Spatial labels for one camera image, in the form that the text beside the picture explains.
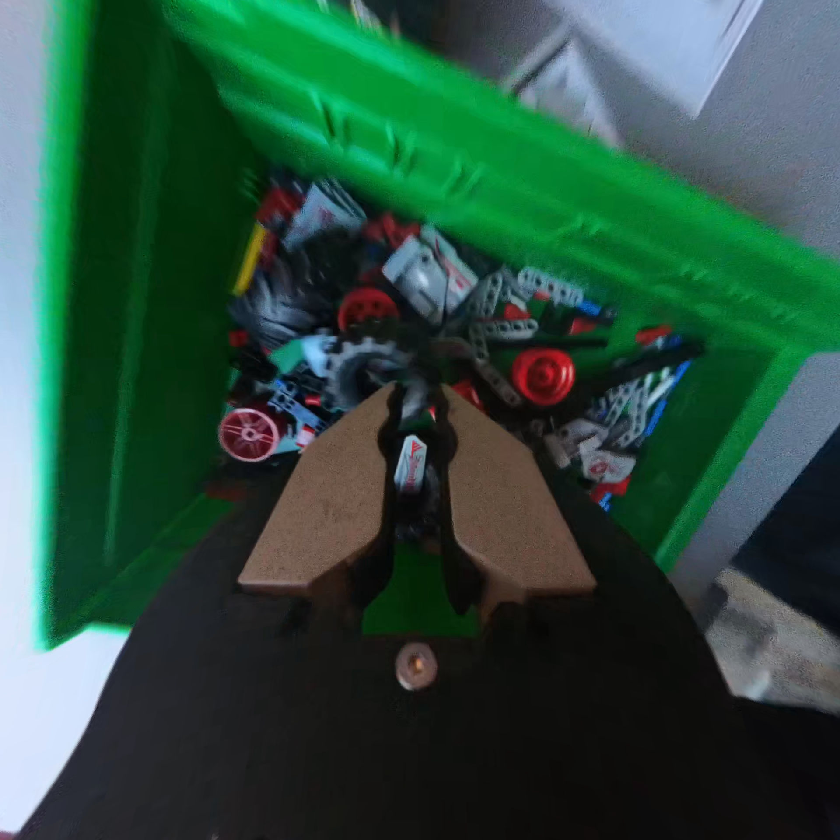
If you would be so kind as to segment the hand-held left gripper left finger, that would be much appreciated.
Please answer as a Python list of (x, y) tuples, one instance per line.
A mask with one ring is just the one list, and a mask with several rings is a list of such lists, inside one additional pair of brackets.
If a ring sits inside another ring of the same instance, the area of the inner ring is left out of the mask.
[(389, 384), (300, 455), (243, 570), (247, 593), (368, 606), (393, 572), (383, 432), (399, 424), (403, 389)]

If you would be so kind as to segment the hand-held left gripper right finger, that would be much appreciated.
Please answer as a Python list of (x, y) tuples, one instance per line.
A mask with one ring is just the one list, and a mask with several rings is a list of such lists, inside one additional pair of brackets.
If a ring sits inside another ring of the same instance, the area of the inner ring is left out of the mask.
[(450, 446), (453, 605), (489, 625), (504, 605), (592, 596), (595, 577), (532, 451), (448, 385), (438, 421)]

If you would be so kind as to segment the white stickered lego panel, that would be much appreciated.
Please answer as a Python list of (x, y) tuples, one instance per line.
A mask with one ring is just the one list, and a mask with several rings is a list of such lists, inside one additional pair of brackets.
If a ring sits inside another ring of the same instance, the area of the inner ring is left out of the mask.
[(420, 437), (415, 434), (404, 437), (394, 473), (398, 496), (417, 496), (423, 490), (427, 451), (427, 444)]

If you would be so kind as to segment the pile of lego pieces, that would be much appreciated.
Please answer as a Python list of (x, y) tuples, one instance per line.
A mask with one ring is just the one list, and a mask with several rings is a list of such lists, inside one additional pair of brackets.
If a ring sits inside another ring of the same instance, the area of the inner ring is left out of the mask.
[(625, 492), (706, 350), (663, 324), (599, 360), (617, 312), (579, 285), (511, 271), (334, 179), (288, 171), (269, 178), (228, 311), (235, 373), (217, 428), (227, 461), (300, 452), (392, 383), (402, 426), (429, 426), (434, 388), (447, 384), (599, 502)]

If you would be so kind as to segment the green plastic bin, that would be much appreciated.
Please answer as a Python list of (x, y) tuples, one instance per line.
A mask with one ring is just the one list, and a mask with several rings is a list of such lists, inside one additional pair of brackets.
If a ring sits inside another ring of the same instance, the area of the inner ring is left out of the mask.
[(270, 162), (706, 341), (612, 516), (671, 572), (803, 363), (838, 264), (314, 2), (58, 2), (38, 239), (39, 642), (131, 626), (199, 490)]

